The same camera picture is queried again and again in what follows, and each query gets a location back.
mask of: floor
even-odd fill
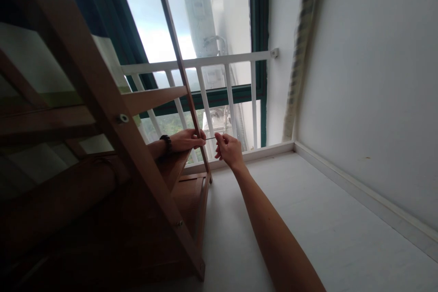
[[[247,163],[327,291],[438,291],[438,264],[296,153]],[[213,171],[196,278],[136,291],[273,291],[239,187]]]

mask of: hand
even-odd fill
[[[228,134],[221,135],[220,133],[215,133],[214,136],[218,141],[216,143],[218,148],[216,148],[217,154],[215,158],[224,160],[232,170],[245,166],[240,141]]]
[[[172,142],[172,151],[181,152],[186,151],[190,148],[197,149],[199,146],[205,145],[205,139],[207,136],[201,130],[201,138],[195,135],[195,129],[186,129],[177,132],[176,134],[170,136]]]

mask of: baseboard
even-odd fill
[[[294,151],[435,262],[438,262],[438,232],[436,230],[343,172],[300,142],[294,143]]]
[[[243,159],[245,162],[248,162],[248,161],[257,160],[260,158],[286,153],[290,151],[293,151],[293,141],[286,141],[281,144],[259,148],[255,151],[243,152]],[[216,159],[209,160],[209,164],[211,170],[215,170],[227,166],[227,164],[224,161],[219,161]],[[205,172],[205,167],[203,162],[186,165],[182,173],[184,175],[189,175],[189,174],[195,174],[201,172]]]

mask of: green window frame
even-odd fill
[[[103,24],[113,43],[121,65],[148,63],[134,19],[127,0],[94,0],[102,18]],[[268,18],[269,0],[250,0],[251,51],[268,50]],[[258,61],[256,72],[256,99],[261,101],[261,147],[266,146],[266,96],[267,71],[266,61]],[[157,85],[152,73],[140,74],[140,79],[146,90],[156,89]],[[132,77],[127,77],[132,90],[137,91]],[[251,101],[251,85],[232,87],[234,103]],[[201,93],[193,91],[192,97],[195,109],[203,109]],[[228,105],[226,88],[207,90],[210,107]],[[189,111],[187,97],[181,98],[182,109]],[[154,108],[156,116],[177,113],[175,102],[169,102]],[[147,118],[147,112],[140,117]]]

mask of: window guard rail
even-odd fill
[[[209,102],[207,99],[207,91],[205,89],[204,78],[202,75],[202,67],[203,66],[211,66],[211,65],[224,65],[225,67],[225,81],[227,85],[227,93],[228,93],[228,102],[229,104],[234,104],[233,101],[233,93],[231,87],[231,79],[230,79],[230,70],[229,65],[231,63],[239,63],[239,62],[250,62],[251,63],[251,102],[252,102],[252,122],[253,122],[253,132],[254,132],[254,149],[257,149],[257,111],[256,111],[256,62],[262,60],[269,60],[271,58],[276,58],[278,56],[278,48],[275,48],[271,51],[262,51],[262,52],[249,52],[244,54],[237,55],[225,55],[225,56],[215,56],[215,57],[202,57],[202,58],[194,58],[194,59],[186,59],[184,60],[184,67],[186,68],[196,68],[196,73],[198,75],[199,86],[201,89],[202,102],[205,109],[205,116],[207,119],[207,123],[209,126],[209,131],[212,134],[214,132],[213,129],[213,121],[211,119]],[[170,87],[175,87],[175,82],[172,76],[172,70],[178,69],[177,61],[171,62],[161,62],[161,63],[144,63],[144,64],[132,64],[132,65],[122,65],[123,75],[132,76],[134,80],[134,84],[139,91],[145,90],[143,84],[141,83],[139,74],[144,73],[154,73],[154,72],[162,72],[164,71],[167,76],[167,80],[169,82]],[[175,99],[175,105],[178,110],[179,117],[181,119],[182,127],[184,129],[187,128],[187,122],[184,117],[183,107],[181,105],[181,100],[179,98]],[[151,119],[151,122],[155,128],[157,135],[162,135],[161,129],[156,120],[156,116],[154,114],[153,109],[147,111],[148,115]],[[236,136],[236,123],[235,123],[235,113],[234,107],[230,106],[230,114],[231,114],[231,125],[233,128],[233,135]],[[196,154],[192,151],[192,159],[193,162],[198,162]]]

